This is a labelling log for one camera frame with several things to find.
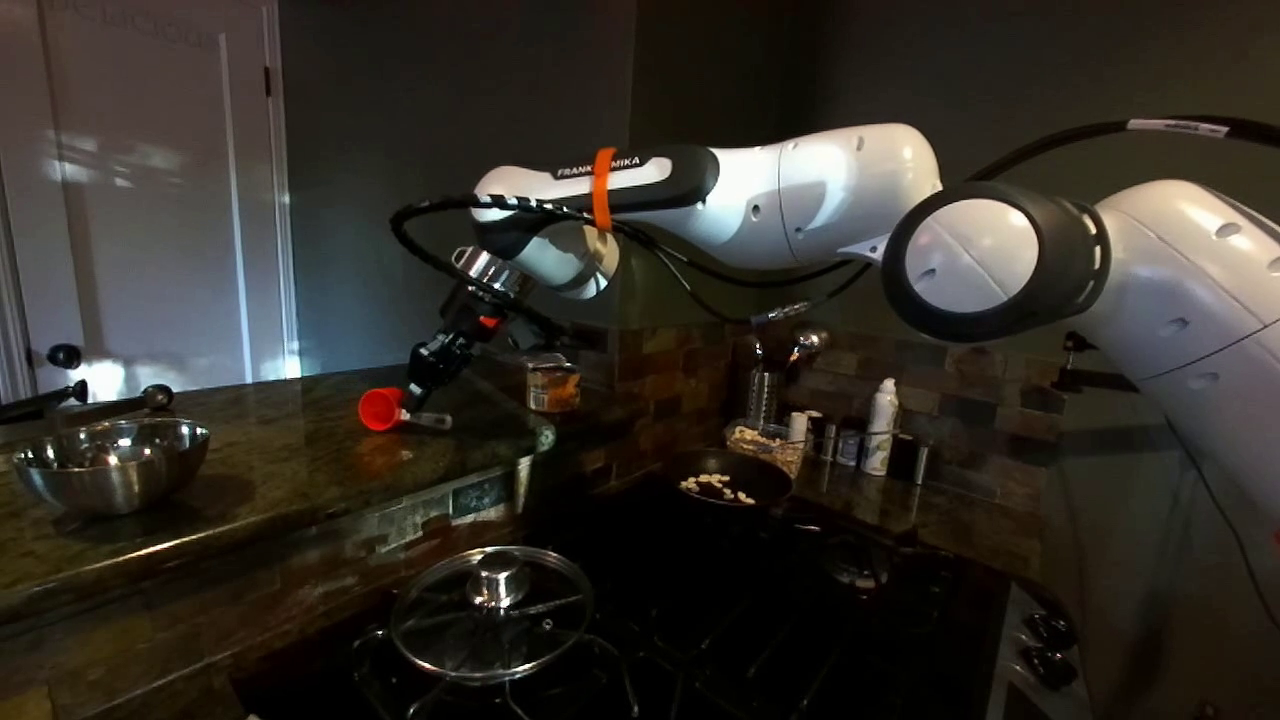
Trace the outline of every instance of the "metal bowl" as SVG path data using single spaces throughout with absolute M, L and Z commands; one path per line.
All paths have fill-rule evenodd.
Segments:
M 12 452 L 18 481 L 66 515 L 130 515 L 183 487 L 208 452 L 191 416 L 124 416 L 66 429 Z

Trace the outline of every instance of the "bottle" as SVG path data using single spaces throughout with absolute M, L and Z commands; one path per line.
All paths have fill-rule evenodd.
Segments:
M 868 419 L 863 458 L 861 458 L 863 477 L 890 477 L 891 431 L 896 431 L 896 381 L 884 375 L 874 396 L 874 419 Z

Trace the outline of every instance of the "glass pot lid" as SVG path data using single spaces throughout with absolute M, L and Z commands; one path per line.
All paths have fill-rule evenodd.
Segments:
M 485 545 L 427 567 L 391 611 L 398 646 L 460 683 L 521 680 L 581 639 L 588 577 L 552 549 Z

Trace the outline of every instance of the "door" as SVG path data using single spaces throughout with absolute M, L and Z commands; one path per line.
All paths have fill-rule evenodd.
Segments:
M 54 345 L 83 347 L 95 398 L 293 375 L 275 2 L 0 2 L 40 51 L 4 153 L 4 329 L 33 388 L 70 381 L 40 365 Z

